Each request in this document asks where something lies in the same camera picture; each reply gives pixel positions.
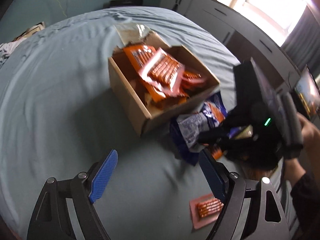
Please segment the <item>person right hand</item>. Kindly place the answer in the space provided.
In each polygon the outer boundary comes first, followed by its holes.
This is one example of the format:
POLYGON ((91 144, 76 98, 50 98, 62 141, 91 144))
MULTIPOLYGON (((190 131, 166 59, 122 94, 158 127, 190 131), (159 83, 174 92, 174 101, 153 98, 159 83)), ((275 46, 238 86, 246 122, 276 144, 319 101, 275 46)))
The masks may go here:
POLYGON ((319 157, 319 129, 300 113, 297 113, 297 117, 301 125, 304 149, 310 160, 316 160, 319 157))

